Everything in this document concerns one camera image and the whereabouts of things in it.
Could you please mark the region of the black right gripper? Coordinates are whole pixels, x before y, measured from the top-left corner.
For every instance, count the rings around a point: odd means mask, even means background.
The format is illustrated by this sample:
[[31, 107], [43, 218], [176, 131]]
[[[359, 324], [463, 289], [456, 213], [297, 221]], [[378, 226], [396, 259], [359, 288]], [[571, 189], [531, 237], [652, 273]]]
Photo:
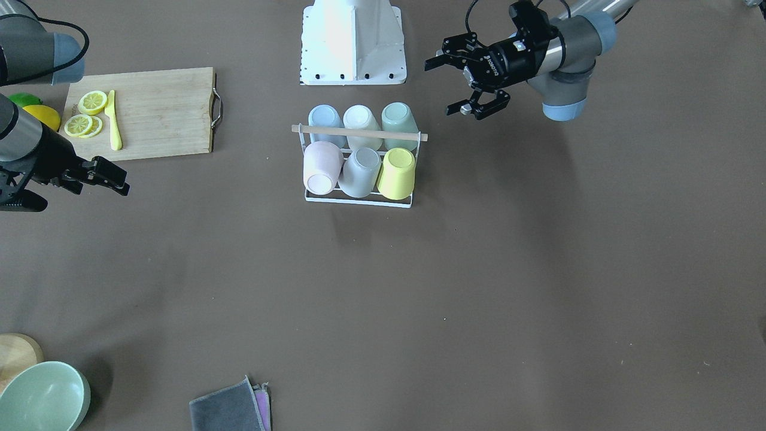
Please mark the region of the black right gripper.
[[17, 162], [17, 171], [23, 174], [24, 183], [54, 184], [75, 195], [82, 193], [84, 184], [112, 189], [120, 196], [128, 196], [130, 191], [124, 169], [103, 156], [86, 162], [69, 140], [52, 129], [42, 130], [36, 148]]

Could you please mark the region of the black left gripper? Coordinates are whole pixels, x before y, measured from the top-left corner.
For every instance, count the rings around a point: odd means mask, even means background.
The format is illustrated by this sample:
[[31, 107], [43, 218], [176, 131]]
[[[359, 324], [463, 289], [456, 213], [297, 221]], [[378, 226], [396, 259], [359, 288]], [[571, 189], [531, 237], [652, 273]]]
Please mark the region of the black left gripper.
[[[425, 60], [425, 71], [444, 65], [463, 69], [474, 91], [469, 99], [448, 105], [446, 115], [473, 115], [483, 120], [508, 106], [510, 96], [502, 89], [553, 71], [563, 64], [565, 56], [563, 34], [558, 27], [540, 32], [522, 29], [487, 46], [470, 32], [444, 38], [437, 54]], [[494, 98], [482, 103], [485, 92], [492, 92]]]

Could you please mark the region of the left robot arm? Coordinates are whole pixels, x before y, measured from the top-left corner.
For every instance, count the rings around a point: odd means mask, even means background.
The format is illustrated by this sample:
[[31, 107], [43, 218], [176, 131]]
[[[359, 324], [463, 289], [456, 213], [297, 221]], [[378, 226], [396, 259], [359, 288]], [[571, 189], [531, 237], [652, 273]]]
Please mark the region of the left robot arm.
[[505, 109], [508, 89], [526, 83], [542, 97], [548, 119], [570, 121], [585, 109], [597, 58], [616, 43], [616, 25], [634, 7], [633, 1], [564, 2], [564, 12], [548, 17], [539, 1], [517, 1], [508, 8], [515, 31], [493, 44], [476, 32], [443, 39], [424, 69], [454, 66], [472, 90], [469, 98], [446, 107], [446, 114], [485, 119]]

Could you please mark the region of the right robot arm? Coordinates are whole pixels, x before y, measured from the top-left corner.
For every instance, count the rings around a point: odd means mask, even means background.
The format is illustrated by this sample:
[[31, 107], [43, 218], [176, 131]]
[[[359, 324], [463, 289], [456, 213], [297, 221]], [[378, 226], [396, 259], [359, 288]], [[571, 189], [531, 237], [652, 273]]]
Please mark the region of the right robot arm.
[[2, 2], [2, 202], [27, 193], [29, 183], [75, 194], [84, 185], [129, 193], [122, 168], [79, 156], [69, 139], [11, 98], [17, 91], [45, 98], [52, 88], [79, 82], [90, 42], [82, 26], [44, 17], [28, 1]]

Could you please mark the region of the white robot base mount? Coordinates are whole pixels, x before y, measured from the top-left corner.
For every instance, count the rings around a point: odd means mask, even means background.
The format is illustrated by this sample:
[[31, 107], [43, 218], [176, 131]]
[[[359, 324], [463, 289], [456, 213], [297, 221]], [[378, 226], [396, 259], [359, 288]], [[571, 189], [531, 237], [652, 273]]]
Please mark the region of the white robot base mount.
[[299, 84], [404, 84], [402, 11], [389, 1], [315, 1], [303, 9]]

